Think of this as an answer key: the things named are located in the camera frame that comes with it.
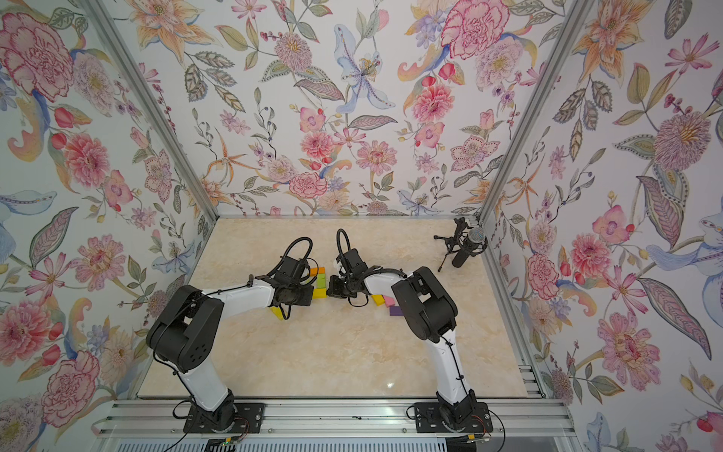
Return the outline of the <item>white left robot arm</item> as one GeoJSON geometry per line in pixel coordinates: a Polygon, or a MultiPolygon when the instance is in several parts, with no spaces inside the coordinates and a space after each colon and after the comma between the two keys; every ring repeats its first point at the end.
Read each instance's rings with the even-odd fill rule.
{"type": "Polygon", "coordinates": [[[308,306],[313,293],[309,260],[288,256],[242,286],[203,291],[187,284],[156,318],[146,335],[147,347],[156,361],[172,368],[203,423],[213,431],[227,431],[235,423],[235,396],[210,358],[220,323],[261,309],[308,306]]]}

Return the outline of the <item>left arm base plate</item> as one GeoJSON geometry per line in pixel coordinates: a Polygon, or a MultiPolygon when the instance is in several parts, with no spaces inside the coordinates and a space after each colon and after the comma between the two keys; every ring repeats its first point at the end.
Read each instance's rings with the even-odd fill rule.
{"type": "Polygon", "coordinates": [[[259,433],[264,419],[264,403],[226,403],[214,412],[192,405],[183,427],[189,434],[259,433]]]}

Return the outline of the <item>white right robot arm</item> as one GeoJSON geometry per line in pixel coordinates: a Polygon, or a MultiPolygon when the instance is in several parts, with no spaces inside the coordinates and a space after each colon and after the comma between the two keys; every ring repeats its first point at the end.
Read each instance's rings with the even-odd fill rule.
{"type": "Polygon", "coordinates": [[[437,407],[432,414],[450,431],[463,431],[474,419],[476,394],[469,386],[457,347],[458,307],[428,267],[412,273],[387,267],[370,267],[356,249],[340,252],[339,273],[329,280],[327,294],[337,299],[389,297],[401,309],[412,333],[429,352],[437,382],[437,407]]]}

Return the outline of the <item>yellow green block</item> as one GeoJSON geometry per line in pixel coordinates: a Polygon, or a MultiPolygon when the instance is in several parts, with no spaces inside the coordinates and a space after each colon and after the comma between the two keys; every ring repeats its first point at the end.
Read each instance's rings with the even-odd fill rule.
{"type": "Polygon", "coordinates": [[[274,316],[276,316],[276,318],[284,321],[284,313],[282,312],[282,310],[279,307],[270,307],[270,310],[271,310],[272,314],[274,316]]]}

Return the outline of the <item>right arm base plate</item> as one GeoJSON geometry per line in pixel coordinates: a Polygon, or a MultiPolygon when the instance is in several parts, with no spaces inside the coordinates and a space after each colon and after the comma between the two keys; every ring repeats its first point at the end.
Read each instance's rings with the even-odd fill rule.
{"type": "Polygon", "coordinates": [[[493,433],[493,420],[488,405],[446,407],[440,403],[416,402],[407,410],[418,433],[493,433]]]}

